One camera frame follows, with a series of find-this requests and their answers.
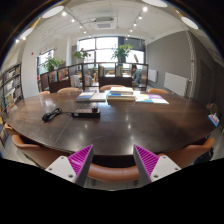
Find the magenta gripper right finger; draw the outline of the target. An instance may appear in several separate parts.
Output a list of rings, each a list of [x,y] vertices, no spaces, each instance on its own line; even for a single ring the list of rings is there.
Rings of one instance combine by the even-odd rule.
[[[143,185],[155,182],[180,170],[180,167],[168,156],[158,156],[138,145],[134,145],[133,155],[140,174],[140,182]]]

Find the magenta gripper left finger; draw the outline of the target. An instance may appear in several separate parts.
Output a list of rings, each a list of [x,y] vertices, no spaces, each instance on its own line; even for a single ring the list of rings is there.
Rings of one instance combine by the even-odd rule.
[[[89,145],[68,157],[58,157],[46,171],[83,187],[93,155],[93,146]]]

